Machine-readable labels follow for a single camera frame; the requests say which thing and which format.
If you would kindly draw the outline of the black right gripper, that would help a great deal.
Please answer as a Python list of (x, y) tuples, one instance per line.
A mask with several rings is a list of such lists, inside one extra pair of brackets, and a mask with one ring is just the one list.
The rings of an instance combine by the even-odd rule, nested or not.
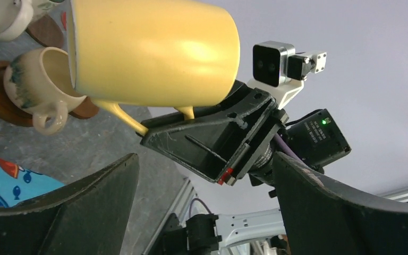
[(140, 143), (209, 182), (233, 186), (254, 170), (288, 119), (269, 93), (235, 80), (218, 106), (199, 109), (193, 120), (181, 114), (146, 120)]

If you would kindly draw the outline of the beige mug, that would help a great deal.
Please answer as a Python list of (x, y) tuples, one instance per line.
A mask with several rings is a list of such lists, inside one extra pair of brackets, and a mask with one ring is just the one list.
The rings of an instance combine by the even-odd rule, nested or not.
[(10, 101), (31, 114), (33, 127), (43, 135), (59, 132), (86, 98), (74, 90), (67, 52), (56, 47), (18, 55), (7, 66), (3, 84)]

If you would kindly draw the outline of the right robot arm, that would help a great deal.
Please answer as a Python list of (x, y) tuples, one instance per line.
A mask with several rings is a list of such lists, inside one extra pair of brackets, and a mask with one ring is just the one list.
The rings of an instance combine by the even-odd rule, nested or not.
[[(276, 152), (319, 173), (351, 148), (326, 109), (289, 121), (265, 89), (235, 81), (218, 105), (146, 120), (141, 144), (211, 183), (233, 185), (248, 176), (253, 186), (274, 185)], [(192, 216), (184, 227), (170, 214), (146, 254), (211, 254), (285, 234), (279, 209), (253, 214)]]

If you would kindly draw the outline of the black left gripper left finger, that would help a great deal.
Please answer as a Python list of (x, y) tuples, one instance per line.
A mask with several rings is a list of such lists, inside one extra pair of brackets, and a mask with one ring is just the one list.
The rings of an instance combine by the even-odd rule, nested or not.
[(0, 208), (0, 254), (119, 254), (139, 179), (139, 157), (11, 208)]

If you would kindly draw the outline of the dark brown round coaster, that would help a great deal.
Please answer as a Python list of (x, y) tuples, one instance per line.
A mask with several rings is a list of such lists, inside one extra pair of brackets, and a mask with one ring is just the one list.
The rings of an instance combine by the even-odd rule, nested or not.
[(56, 21), (48, 14), (28, 25), (25, 30), (37, 43), (44, 47), (62, 48), (64, 34)]

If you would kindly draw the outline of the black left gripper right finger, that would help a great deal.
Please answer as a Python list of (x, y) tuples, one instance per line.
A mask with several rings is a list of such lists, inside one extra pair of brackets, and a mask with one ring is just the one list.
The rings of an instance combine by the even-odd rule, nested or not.
[(293, 254), (408, 254), (408, 203), (355, 189), (281, 152), (272, 162)]

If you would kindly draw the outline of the green inside floral mug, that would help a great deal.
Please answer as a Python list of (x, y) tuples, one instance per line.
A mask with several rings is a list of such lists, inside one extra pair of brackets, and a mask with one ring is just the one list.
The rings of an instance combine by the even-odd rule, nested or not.
[(0, 41), (20, 36), (33, 22), (61, 5), (63, 0), (0, 0)]

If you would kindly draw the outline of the yellow mug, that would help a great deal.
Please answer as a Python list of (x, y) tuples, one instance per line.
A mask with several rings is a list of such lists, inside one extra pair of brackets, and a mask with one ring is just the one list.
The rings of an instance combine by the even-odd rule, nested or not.
[(240, 62), (236, 24), (197, 1), (68, 1), (67, 49), (74, 89), (140, 135), (121, 105), (193, 109), (219, 104)]

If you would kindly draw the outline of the red round coaster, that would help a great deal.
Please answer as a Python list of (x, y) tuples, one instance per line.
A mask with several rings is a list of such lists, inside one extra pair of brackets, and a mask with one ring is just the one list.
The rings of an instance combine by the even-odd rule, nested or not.
[(65, 11), (61, 13), (61, 23), (62, 23), (63, 29), (64, 29), (64, 30), (67, 30), (67, 25), (66, 25), (66, 12), (65, 12)]

